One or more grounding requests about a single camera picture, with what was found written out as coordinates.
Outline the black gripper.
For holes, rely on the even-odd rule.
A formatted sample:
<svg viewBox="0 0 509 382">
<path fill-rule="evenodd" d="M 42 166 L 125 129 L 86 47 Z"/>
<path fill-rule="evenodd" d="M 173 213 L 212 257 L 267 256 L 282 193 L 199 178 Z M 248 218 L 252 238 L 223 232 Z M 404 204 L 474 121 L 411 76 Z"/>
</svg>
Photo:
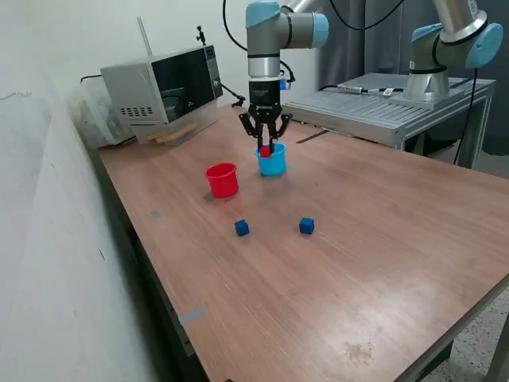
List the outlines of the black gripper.
<svg viewBox="0 0 509 382">
<path fill-rule="evenodd" d="M 246 133 L 257 140 L 257 149 L 263 145 L 262 124 L 268 124 L 270 135 L 269 148 L 272 154 L 275 151 L 275 142 L 286 132 L 292 114 L 281 114 L 280 80 L 250 81 L 249 82 L 250 106 L 248 113 L 239 115 L 239 120 Z M 276 120 L 281 115 L 281 126 L 276 128 Z"/>
</svg>

